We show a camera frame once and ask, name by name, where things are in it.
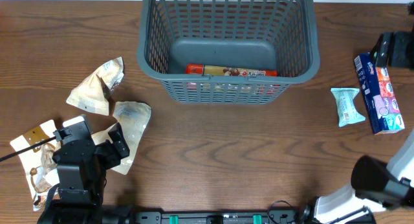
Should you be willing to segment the blue tissue pack box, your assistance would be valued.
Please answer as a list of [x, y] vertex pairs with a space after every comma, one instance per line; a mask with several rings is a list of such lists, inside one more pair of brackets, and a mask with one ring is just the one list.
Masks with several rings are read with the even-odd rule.
[[368, 53], [354, 59], [371, 128], [375, 135], [396, 133], [405, 128], [386, 67], [377, 67]]

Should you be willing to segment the teal snack wrapper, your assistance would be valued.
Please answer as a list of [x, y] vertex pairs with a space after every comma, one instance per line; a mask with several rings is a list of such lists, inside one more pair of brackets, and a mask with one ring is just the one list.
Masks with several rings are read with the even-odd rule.
[[339, 119], [338, 126], [340, 128], [348, 124], [356, 124], [365, 121], [365, 117], [356, 110], [354, 105], [354, 98], [359, 91], [360, 90], [357, 88], [350, 87], [331, 88], [331, 93], [336, 101]]

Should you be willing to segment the red snack bar package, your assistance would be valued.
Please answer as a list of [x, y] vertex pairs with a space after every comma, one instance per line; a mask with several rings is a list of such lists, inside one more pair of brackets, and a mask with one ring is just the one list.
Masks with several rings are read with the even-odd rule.
[[203, 76], [242, 76], [242, 77], [258, 77], [278, 75], [277, 71], [245, 69], [239, 67], [222, 67], [215, 65], [187, 64], [186, 74], [201, 74]]

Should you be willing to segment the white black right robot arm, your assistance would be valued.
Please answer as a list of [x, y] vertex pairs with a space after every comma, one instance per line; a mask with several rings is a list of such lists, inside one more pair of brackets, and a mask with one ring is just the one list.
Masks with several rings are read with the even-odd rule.
[[[387, 71], [413, 69], [413, 31], [385, 32], [369, 53], [354, 59], [360, 89], [375, 135], [405, 128]], [[374, 223], [374, 213], [413, 207], [413, 135], [384, 162], [364, 155], [351, 181], [307, 205], [297, 223]]]

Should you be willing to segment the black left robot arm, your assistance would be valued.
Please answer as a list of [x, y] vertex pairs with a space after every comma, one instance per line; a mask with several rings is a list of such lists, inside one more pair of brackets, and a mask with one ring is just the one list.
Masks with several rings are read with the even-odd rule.
[[109, 140], [95, 144], [86, 121], [54, 132], [61, 148], [52, 160], [59, 183], [48, 192], [38, 223], [126, 224], [134, 223], [132, 207], [104, 206], [106, 171], [130, 154], [119, 123], [109, 130]]

